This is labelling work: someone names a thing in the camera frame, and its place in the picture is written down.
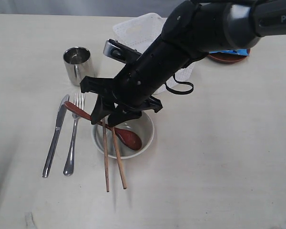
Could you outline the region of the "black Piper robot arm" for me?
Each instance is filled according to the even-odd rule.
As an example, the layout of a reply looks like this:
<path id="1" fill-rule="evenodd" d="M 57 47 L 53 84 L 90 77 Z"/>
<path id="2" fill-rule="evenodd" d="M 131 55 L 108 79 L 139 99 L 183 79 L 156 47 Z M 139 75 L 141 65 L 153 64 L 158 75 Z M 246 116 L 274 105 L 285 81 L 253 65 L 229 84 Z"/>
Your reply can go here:
<path id="1" fill-rule="evenodd" d="M 286 0 L 186 0 L 143 53 L 107 41 L 105 54 L 124 67 L 114 78 L 81 81 L 83 93 L 98 95 L 91 123 L 107 118 L 114 127 L 145 110 L 159 112 L 163 106 L 153 93 L 178 70 L 210 52 L 250 49 L 272 35 L 286 35 Z"/>

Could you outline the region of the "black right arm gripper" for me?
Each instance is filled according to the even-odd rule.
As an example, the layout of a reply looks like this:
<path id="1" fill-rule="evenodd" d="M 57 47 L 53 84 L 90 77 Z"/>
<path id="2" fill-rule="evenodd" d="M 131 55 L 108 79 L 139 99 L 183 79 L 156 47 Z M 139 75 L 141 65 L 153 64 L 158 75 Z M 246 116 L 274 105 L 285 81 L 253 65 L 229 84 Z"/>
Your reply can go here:
<path id="1" fill-rule="evenodd" d="M 140 118 L 142 110 L 158 112 L 162 104 L 152 96 L 153 93 L 189 64 L 185 52 L 156 40 L 135 62 L 125 64 L 114 78 L 84 77 L 80 83 L 81 91 L 98 95 L 90 115 L 91 124 L 108 116 L 108 126 L 114 127 Z"/>

